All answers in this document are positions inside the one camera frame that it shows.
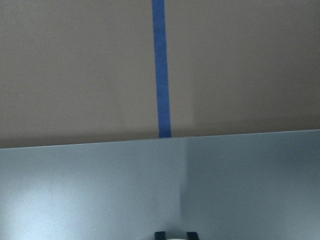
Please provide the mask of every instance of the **blue tape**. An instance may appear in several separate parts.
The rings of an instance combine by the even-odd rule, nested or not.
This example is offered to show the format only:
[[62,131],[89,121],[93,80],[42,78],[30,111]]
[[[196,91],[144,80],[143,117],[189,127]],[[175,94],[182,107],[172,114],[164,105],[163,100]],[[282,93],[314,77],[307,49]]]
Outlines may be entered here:
[[171,137],[165,0],[152,0],[159,137]]

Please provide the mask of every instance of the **light blue panel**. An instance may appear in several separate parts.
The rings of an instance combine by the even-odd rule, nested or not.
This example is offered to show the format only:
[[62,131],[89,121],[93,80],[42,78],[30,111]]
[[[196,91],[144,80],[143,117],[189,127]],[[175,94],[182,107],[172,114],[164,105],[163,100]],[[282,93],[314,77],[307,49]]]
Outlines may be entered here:
[[320,239],[320,130],[0,150],[0,239]]

